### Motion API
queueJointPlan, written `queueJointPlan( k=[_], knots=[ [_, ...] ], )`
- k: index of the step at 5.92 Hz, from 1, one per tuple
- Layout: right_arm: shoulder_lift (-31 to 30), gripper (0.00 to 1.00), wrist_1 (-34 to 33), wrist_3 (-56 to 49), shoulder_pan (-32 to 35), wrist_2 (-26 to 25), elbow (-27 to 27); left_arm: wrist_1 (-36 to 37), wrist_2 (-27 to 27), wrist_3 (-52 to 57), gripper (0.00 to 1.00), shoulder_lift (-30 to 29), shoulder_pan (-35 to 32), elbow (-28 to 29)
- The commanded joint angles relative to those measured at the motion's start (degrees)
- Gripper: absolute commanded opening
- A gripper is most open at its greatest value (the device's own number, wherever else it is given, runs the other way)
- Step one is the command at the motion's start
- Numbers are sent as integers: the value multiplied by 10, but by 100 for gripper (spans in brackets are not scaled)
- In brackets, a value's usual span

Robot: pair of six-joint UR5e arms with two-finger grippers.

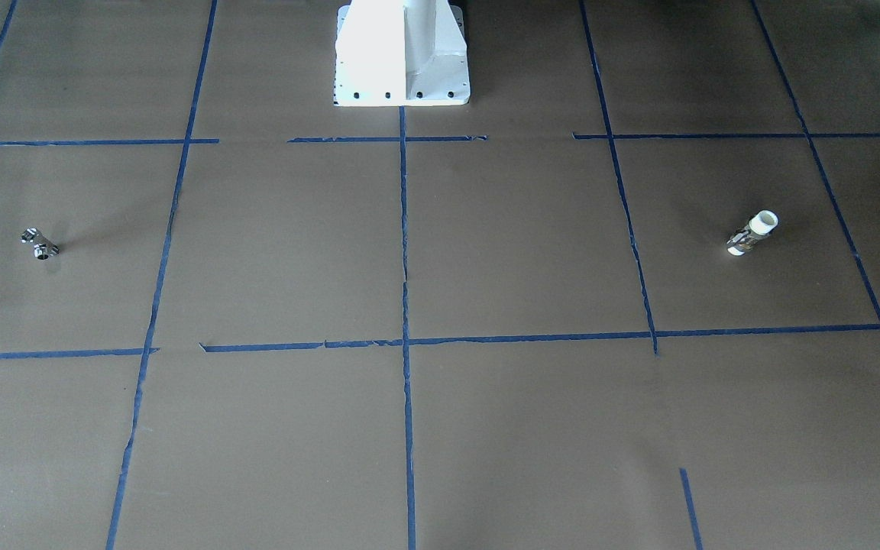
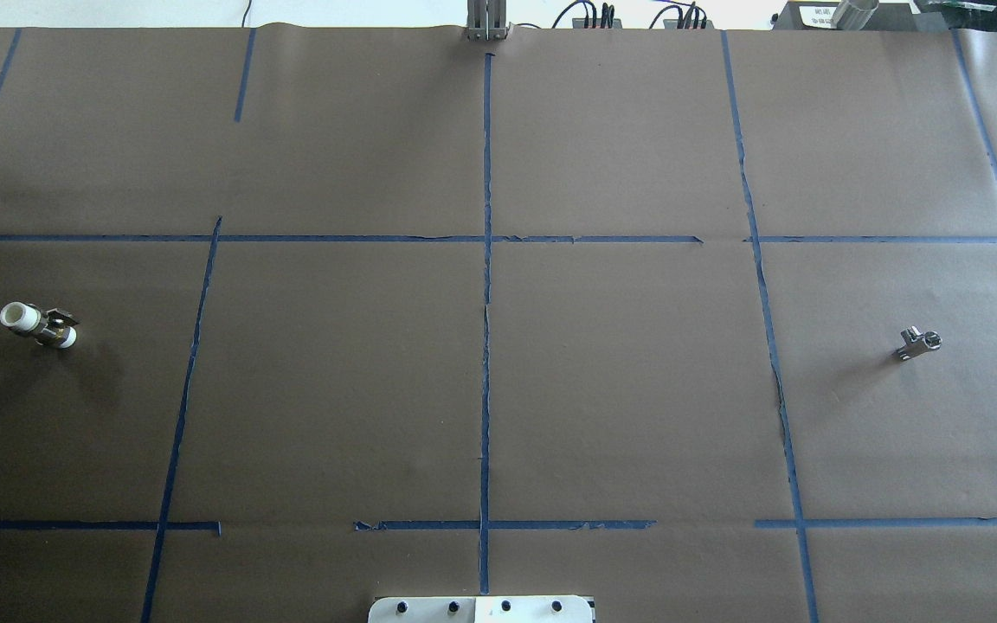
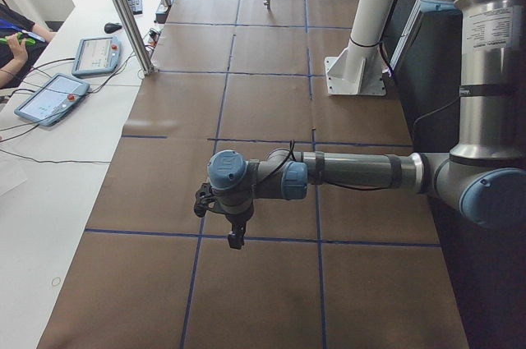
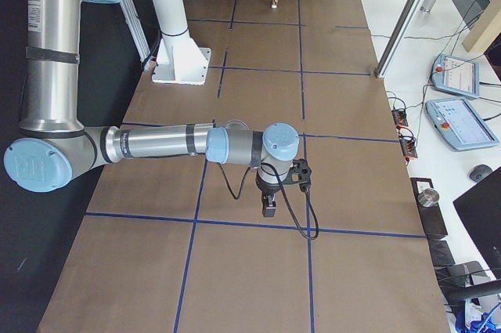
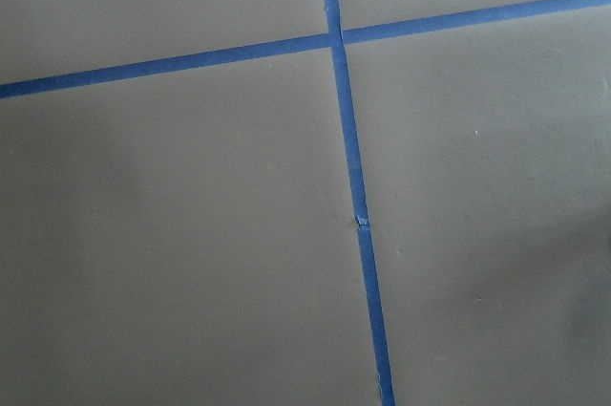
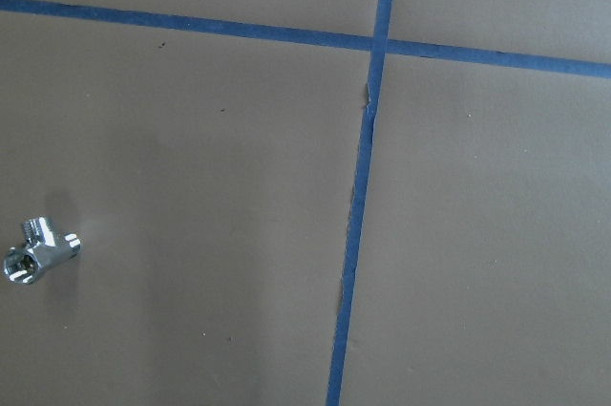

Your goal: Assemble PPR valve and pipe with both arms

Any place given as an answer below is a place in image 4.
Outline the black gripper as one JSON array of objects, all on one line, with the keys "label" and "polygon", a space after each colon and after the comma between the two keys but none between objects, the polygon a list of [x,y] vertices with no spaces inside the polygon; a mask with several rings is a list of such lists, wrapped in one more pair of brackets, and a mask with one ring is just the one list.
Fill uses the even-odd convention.
[{"label": "black gripper", "polygon": [[274,217],[276,213],[275,195],[280,191],[280,186],[267,183],[260,176],[256,177],[256,185],[261,191],[262,215],[264,217]]}]

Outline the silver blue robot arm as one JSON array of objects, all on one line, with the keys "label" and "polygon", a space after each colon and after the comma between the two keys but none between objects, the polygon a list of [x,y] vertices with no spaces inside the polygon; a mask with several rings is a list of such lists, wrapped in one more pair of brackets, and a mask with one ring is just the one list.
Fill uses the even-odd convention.
[{"label": "silver blue robot arm", "polygon": [[275,214],[275,195],[300,169],[299,136],[288,124],[253,131],[238,120],[120,129],[86,127],[77,118],[81,4],[120,0],[28,0],[27,80],[20,104],[21,138],[4,166],[20,187],[50,192],[100,165],[124,159],[197,156],[218,165],[255,169],[262,214]]}]

